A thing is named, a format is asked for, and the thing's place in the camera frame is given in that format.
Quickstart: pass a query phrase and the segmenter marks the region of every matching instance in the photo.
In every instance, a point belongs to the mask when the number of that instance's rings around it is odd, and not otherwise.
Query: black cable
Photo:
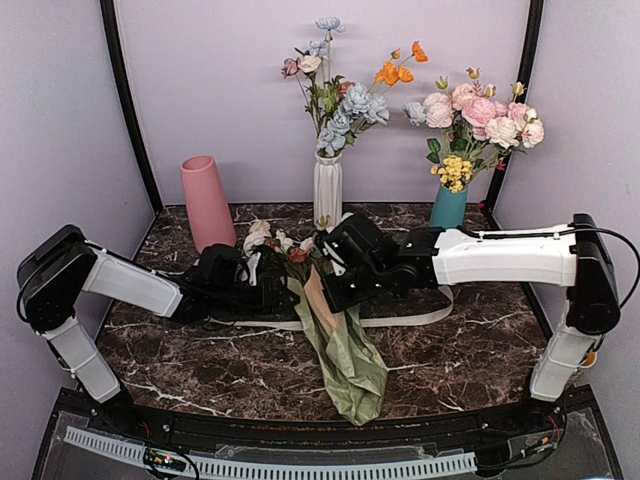
[[[191,465],[191,468],[193,468],[193,472],[195,474],[195,480],[200,480],[200,470],[198,469],[198,466],[196,465],[196,462],[194,462],[187,454],[182,453],[178,449],[170,447],[169,445],[162,445],[161,443],[154,442],[151,439],[138,438],[138,437],[134,437],[133,435],[131,435],[129,433],[125,433],[122,430],[120,430],[118,427],[116,427],[107,417],[105,417],[102,414],[102,412],[100,412],[100,410],[98,410],[96,408],[95,412],[96,412],[96,414],[98,416],[100,416],[100,418],[102,419],[102,421],[104,421],[104,423],[106,423],[107,425],[109,425],[109,427],[111,427],[116,432],[118,432],[119,435],[122,435],[125,438],[130,438],[131,440],[136,440],[136,441],[139,441],[139,442],[143,442],[145,444],[145,447],[147,447],[147,448],[151,448],[153,446],[153,447],[158,448],[160,450],[168,450],[168,451],[170,451],[172,453],[175,453],[176,455],[179,455],[180,457],[184,458],[187,461],[187,463],[189,463],[189,465]]]

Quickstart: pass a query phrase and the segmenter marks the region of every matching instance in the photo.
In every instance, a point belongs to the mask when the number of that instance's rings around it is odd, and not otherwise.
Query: bud
[[[516,97],[519,97],[524,93],[524,84],[522,84],[521,82],[516,82],[515,84],[511,85],[511,87],[511,91]]]
[[[487,84],[487,86],[484,87],[484,92],[482,94],[487,98],[495,97],[496,96],[495,85],[493,83]]]
[[[440,78],[436,81],[436,87],[438,90],[446,90],[449,87],[449,77],[440,76]]]
[[[479,68],[467,68],[467,73],[469,74],[469,78],[471,80],[477,80],[480,78],[480,69]]]

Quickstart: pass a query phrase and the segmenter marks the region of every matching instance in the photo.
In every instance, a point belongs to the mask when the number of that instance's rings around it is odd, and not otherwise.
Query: black metal edge
[[[489,208],[484,206],[481,211],[487,219],[487,223],[492,230],[502,230],[495,217],[493,216],[493,212]],[[544,334],[545,338],[549,340],[553,336],[553,329],[551,328],[551,324],[549,323],[547,315],[544,313],[544,309],[542,308],[542,304],[540,303],[538,295],[536,295],[536,292],[533,290],[533,287],[530,283],[520,282],[520,286],[522,287],[522,292],[524,293],[525,297],[527,297],[527,302],[531,306],[531,311],[535,315],[536,320],[538,320],[538,324],[542,329],[542,333]]]
[[[162,198],[160,197],[160,191],[153,176],[153,170],[151,169],[147,149],[142,139],[140,124],[138,123],[138,116],[136,115],[133,103],[124,55],[122,53],[122,44],[120,43],[120,34],[118,33],[115,5],[113,0],[100,0],[100,6],[102,8],[102,23],[104,25],[104,33],[109,49],[109,57],[111,58],[111,68],[113,70],[116,88],[118,89],[118,96],[120,97],[122,114],[124,115],[129,138],[131,139],[131,146],[136,156],[136,162],[147,191],[147,196],[149,197],[153,211],[157,214],[160,213],[163,208]]]
[[[520,68],[518,70],[517,81],[523,83],[526,87],[529,87],[531,82],[531,72],[533,71],[533,63],[536,57],[536,48],[538,46],[538,36],[540,35],[540,25],[542,23],[542,9],[544,0],[531,0],[529,3],[529,18],[527,19],[527,29],[524,36],[524,45],[522,47],[522,56],[520,58]],[[520,95],[517,100],[524,102],[527,97],[527,90]],[[507,174],[507,168],[509,167],[509,160],[511,155],[504,158],[504,169],[494,170],[491,177],[491,184],[487,191],[487,198],[483,202],[485,208],[490,212],[496,207],[502,184],[504,183],[505,175]]]

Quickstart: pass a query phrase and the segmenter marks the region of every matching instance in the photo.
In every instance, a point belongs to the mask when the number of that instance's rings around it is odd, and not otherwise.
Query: pink vase
[[[189,225],[198,253],[216,243],[235,246],[236,231],[213,157],[190,158],[182,164],[180,171]]]

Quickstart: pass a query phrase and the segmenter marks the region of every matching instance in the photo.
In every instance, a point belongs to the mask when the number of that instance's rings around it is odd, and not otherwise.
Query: white ribbed vase
[[[313,172],[313,220],[316,225],[328,218],[328,227],[335,227],[342,218],[342,153],[333,158],[316,154]]]

